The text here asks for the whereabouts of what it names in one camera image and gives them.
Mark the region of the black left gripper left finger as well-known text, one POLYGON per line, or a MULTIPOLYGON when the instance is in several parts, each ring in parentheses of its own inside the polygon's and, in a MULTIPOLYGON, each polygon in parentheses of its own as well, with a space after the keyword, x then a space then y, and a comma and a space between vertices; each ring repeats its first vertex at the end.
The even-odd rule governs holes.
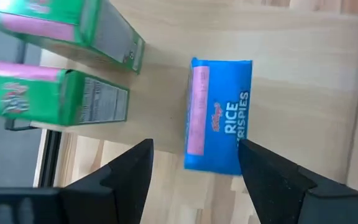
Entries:
POLYGON ((66 187, 0 187, 0 223, 140 223, 153 161, 154 142, 144 139, 66 187))

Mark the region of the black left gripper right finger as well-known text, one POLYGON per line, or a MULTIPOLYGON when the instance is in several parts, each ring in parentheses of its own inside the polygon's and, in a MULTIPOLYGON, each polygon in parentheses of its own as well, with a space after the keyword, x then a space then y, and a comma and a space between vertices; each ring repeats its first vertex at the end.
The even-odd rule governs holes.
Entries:
POLYGON ((248 140, 242 177, 261 223, 358 224, 358 191, 248 140))

